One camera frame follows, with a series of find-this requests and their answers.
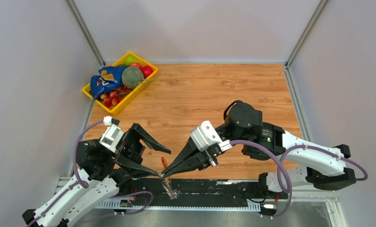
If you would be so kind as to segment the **metal key holder red handle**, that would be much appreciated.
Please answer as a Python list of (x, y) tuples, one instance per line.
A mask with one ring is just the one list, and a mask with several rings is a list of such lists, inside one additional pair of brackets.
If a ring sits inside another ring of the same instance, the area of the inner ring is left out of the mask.
[[(161, 162), (162, 162), (163, 169), (165, 170), (168, 167), (166, 159), (162, 157)], [(166, 190), (166, 194), (169, 196), (171, 200), (179, 198), (179, 191), (172, 188), (170, 177), (162, 179), (162, 186)]]

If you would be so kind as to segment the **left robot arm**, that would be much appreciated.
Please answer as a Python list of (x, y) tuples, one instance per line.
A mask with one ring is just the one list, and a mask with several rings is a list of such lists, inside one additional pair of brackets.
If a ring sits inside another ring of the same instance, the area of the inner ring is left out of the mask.
[(145, 147), (171, 153), (143, 127), (134, 123), (123, 132), (111, 117), (89, 125), (74, 144), (74, 174), (48, 202), (26, 210), (28, 227), (72, 227), (106, 199), (126, 196), (132, 180), (159, 174), (142, 165)]

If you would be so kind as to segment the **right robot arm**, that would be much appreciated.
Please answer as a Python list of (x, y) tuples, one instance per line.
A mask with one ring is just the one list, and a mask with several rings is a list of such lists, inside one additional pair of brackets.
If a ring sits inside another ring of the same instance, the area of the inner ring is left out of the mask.
[(218, 156), (234, 145), (242, 145), (243, 155), (277, 162), (276, 173), (263, 173), (258, 179), (258, 193), (266, 198), (304, 185), (336, 191), (357, 181), (354, 170), (347, 167), (350, 162), (347, 145), (325, 147), (303, 140), (264, 122), (261, 111), (240, 100), (226, 108), (223, 120), (218, 127), (204, 121), (193, 129), (185, 147), (161, 176), (216, 166)]

